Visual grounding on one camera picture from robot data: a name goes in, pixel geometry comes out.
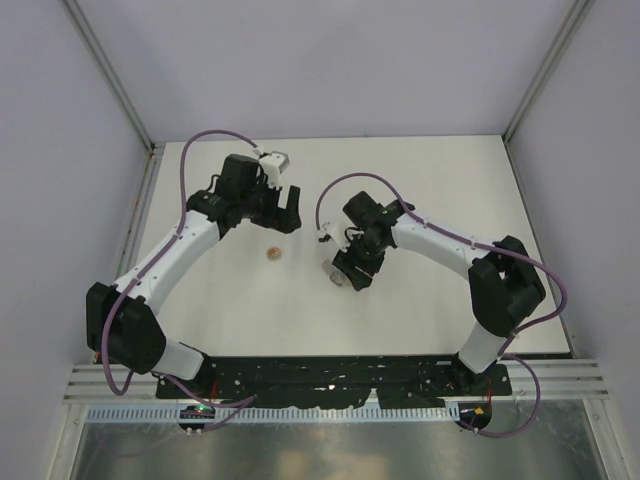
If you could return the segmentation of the grey pill box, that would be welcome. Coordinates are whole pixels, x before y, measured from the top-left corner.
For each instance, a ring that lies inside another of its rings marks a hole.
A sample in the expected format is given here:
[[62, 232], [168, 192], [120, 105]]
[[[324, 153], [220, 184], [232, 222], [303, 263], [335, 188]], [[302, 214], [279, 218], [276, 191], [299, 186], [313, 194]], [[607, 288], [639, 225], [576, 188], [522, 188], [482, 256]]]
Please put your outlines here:
[[331, 275], [334, 272], [334, 266], [330, 260], [324, 260], [321, 267], [327, 275]]

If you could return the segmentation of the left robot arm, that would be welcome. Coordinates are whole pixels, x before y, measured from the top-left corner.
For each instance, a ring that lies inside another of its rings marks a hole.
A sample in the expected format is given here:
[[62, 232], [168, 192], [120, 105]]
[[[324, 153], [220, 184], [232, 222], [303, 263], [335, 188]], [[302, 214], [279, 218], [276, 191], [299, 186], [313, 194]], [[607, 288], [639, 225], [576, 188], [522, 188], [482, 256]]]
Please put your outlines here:
[[231, 154], [213, 190], [199, 190], [186, 202], [184, 218], [148, 255], [113, 284], [95, 283], [86, 296], [90, 349], [137, 374], [179, 378], [191, 397], [206, 396], [214, 383], [200, 351], [170, 340], [157, 316], [191, 266], [244, 219], [290, 234], [301, 226], [300, 189], [290, 187], [285, 207], [278, 202], [288, 156], [272, 152], [255, 159]]

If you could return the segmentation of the clear pill bottle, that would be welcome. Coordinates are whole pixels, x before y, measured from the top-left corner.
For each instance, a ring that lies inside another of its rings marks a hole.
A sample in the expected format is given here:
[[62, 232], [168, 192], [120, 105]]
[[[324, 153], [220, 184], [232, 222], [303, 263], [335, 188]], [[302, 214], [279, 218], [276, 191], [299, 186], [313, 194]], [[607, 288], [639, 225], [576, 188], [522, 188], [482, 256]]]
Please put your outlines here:
[[351, 286], [351, 282], [350, 280], [347, 278], [347, 276], [339, 271], [339, 270], [334, 270], [332, 273], [329, 274], [329, 279], [330, 281], [338, 286], [338, 287], [350, 287]]

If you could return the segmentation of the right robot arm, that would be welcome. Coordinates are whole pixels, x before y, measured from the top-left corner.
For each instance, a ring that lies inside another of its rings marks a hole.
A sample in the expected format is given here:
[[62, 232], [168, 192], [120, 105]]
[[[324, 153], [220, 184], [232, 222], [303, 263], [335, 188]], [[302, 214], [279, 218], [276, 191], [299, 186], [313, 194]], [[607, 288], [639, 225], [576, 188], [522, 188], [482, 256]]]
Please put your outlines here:
[[546, 298], [546, 291], [522, 242], [512, 236], [484, 250], [460, 234], [422, 219], [399, 200], [384, 206], [361, 191], [343, 207], [351, 221], [320, 226], [321, 242], [338, 246], [332, 260], [355, 291], [371, 286], [386, 251], [402, 249], [426, 257], [468, 281], [476, 324], [452, 360], [452, 381], [474, 394], [516, 327]]

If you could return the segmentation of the orange bottle cap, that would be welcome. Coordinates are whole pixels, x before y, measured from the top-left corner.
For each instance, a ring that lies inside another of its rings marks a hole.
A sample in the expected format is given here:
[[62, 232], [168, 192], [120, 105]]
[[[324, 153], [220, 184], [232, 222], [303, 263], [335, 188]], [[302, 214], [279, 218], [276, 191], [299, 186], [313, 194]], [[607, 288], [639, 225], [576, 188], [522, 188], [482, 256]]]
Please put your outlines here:
[[269, 261], [279, 261], [282, 258], [282, 250], [278, 247], [269, 247], [266, 251], [266, 257]]

